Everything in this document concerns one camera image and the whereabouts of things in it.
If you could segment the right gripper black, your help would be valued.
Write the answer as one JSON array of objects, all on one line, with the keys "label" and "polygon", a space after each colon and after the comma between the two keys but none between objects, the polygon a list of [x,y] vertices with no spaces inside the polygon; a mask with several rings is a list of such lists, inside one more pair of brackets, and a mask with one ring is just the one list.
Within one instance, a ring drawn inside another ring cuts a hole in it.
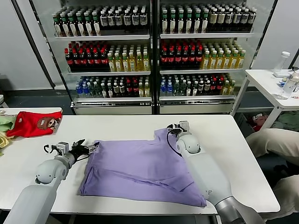
[{"label": "right gripper black", "polygon": [[186,134],[186,130],[182,127],[175,128],[175,124],[170,124],[167,126],[167,129],[170,131],[173,135],[176,136],[176,138],[179,138],[180,136]]}]

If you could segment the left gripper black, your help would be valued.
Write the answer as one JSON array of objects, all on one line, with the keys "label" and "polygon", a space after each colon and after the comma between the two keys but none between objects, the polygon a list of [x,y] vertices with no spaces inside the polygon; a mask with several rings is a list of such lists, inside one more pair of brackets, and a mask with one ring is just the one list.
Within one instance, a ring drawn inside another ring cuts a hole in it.
[{"label": "left gripper black", "polygon": [[89,152],[93,152],[97,149],[98,144],[81,146],[85,139],[78,140],[77,142],[73,142],[72,150],[69,151],[74,157],[74,160],[77,160],[82,155],[88,155]]}]

